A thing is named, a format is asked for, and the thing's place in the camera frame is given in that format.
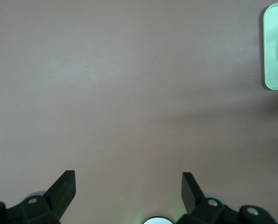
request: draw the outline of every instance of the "mint green container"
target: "mint green container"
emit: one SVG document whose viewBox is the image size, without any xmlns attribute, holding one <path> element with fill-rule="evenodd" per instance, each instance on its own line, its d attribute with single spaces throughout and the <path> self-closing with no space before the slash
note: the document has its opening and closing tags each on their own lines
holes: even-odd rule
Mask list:
<svg viewBox="0 0 278 224">
<path fill-rule="evenodd" d="M 278 3 L 264 13 L 264 81 L 278 90 Z"/>
</svg>

